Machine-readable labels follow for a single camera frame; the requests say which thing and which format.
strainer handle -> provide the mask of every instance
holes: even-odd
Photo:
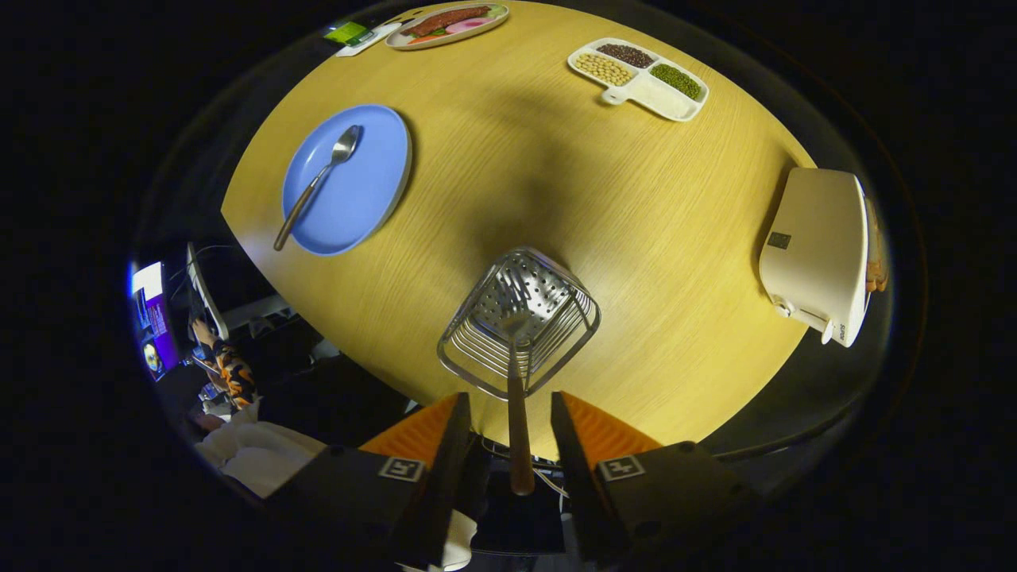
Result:
[[[513,344],[508,360],[508,453],[512,459],[512,492],[525,497],[533,493],[533,458],[530,457],[530,431],[526,423],[526,392],[519,376]]]

blue plate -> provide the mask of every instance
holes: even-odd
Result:
[[[339,254],[363,242],[396,209],[410,174],[403,118],[380,105],[347,109],[314,129],[293,156],[283,181],[284,218],[351,125],[363,127],[353,155],[318,182],[293,227],[293,238],[314,254]]]

metal spoon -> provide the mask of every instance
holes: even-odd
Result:
[[[297,223],[297,219],[300,218],[301,211],[304,210],[304,205],[307,204],[307,199],[311,197],[311,193],[314,192],[314,188],[317,186],[321,176],[325,174],[328,169],[332,169],[340,163],[346,162],[347,159],[353,155],[353,150],[357,148],[357,140],[360,139],[360,133],[362,129],[360,125],[351,125],[349,129],[343,132],[336,141],[336,145],[332,146],[332,161],[327,165],[318,171],[318,174],[314,176],[311,180],[311,184],[307,185],[304,189],[304,193],[297,198],[297,204],[293,206],[293,210],[286,217],[286,222],[283,223],[283,228],[279,230],[279,236],[276,237],[275,248],[277,250],[282,250],[283,245],[286,244],[286,239],[290,237],[290,233],[293,231],[293,225]]]

desk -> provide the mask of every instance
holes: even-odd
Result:
[[[804,333],[773,311],[756,265],[787,172],[815,164],[761,104],[681,51],[583,12],[507,4],[508,21],[473,39],[416,52],[378,45],[322,63],[258,129],[223,215],[272,285],[337,347],[424,404],[469,391],[474,428],[503,443],[505,404],[445,370],[435,344],[495,258],[534,246],[584,282],[604,319],[527,400],[533,453],[556,457],[557,390],[661,442],[700,440],[766,385]],[[598,104],[602,88],[565,57],[607,36],[703,78],[711,95],[699,116],[675,123],[635,104]],[[390,106],[409,124],[414,164],[401,205],[348,253],[276,252],[290,158],[315,126],[361,104]]]

spoon handle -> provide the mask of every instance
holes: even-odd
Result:
[[[526,393],[519,376],[516,342],[508,354],[508,453],[512,458],[512,492],[525,497],[533,493],[533,459],[530,457],[530,432],[526,423]]]
[[[286,244],[286,239],[289,238],[290,233],[293,232],[293,225],[297,224],[297,219],[300,218],[300,213],[304,210],[304,205],[306,205],[307,199],[311,197],[311,192],[313,192],[314,187],[317,186],[317,182],[321,179],[321,175],[323,175],[324,172],[332,166],[333,164],[328,163],[324,167],[321,167],[318,174],[314,175],[314,178],[311,180],[311,184],[307,185],[307,188],[304,189],[300,198],[297,198],[297,204],[293,206],[293,210],[290,211],[290,214],[286,217],[286,222],[283,223],[283,228],[279,229],[279,236],[276,237],[276,244],[274,244],[276,250],[283,249],[283,245]]]

